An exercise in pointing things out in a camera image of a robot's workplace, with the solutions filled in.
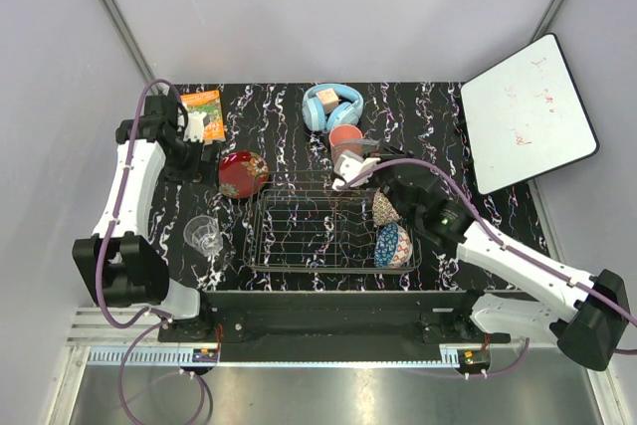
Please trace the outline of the blue patterned bowl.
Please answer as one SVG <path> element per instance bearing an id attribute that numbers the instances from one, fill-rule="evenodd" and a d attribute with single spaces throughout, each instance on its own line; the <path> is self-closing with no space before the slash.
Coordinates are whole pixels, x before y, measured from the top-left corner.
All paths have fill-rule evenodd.
<path id="1" fill-rule="evenodd" d="M 402 226 L 392 222 L 380 228 L 374 248 L 376 268 L 401 268 L 411 259 L 412 254 L 412 242 Z"/>

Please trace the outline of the wire dish rack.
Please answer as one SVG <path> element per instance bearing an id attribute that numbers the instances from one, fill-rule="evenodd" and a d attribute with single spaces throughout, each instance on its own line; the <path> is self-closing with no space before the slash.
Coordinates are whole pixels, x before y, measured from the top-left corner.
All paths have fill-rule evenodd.
<path id="1" fill-rule="evenodd" d="M 395 274 L 417 270 L 420 241 L 401 220 L 413 254 L 397 269 L 378 269 L 374 248 L 381 227 L 372 219 L 375 190 L 332 188 L 327 171 L 272 172 L 249 204 L 244 262 L 267 273 Z"/>

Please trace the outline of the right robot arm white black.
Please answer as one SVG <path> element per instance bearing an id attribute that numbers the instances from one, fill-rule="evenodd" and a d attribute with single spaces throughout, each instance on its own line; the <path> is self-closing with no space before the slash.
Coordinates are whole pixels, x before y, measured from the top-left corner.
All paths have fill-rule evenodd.
<path id="1" fill-rule="evenodd" d="M 529 301 L 482 294 L 452 316 L 463 341 L 507 333 L 551 341 L 572 361 L 603 371 L 627 326 L 635 324 L 623 279 L 553 260 L 482 218 L 462 189 L 440 168 L 407 156 L 363 161 L 363 177 L 376 185 L 398 217 L 450 257 L 489 271 L 529 294 Z"/>

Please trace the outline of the brown patterned ceramic bowl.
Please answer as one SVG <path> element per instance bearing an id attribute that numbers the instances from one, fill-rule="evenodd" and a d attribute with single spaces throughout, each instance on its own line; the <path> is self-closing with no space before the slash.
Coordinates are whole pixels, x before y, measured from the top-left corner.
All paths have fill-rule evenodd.
<path id="1" fill-rule="evenodd" d="M 383 227 L 401 219 L 389 199 L 380 189 L 376 190 L 373 196 L 372 219 L 377 227 Z"/>

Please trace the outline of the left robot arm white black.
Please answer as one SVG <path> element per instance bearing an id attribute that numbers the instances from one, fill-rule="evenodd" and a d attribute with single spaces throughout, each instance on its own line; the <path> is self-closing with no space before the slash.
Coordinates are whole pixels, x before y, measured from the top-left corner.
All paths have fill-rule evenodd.
<path id="1" fill-rule="evenodd" d="M 176 93 L 148 96 L 115 132 L 116 166 L 104 212 L 72 257 L 92 300 L 103 311 L 141 307 L 180 320 L 195 341 L 214 331 L 199 292 L 172 280 L 149 242 L 149 217 L 158 180 L 211 184 L 214 163 L 205 151 L 205 113 L 190 112 Z"/>

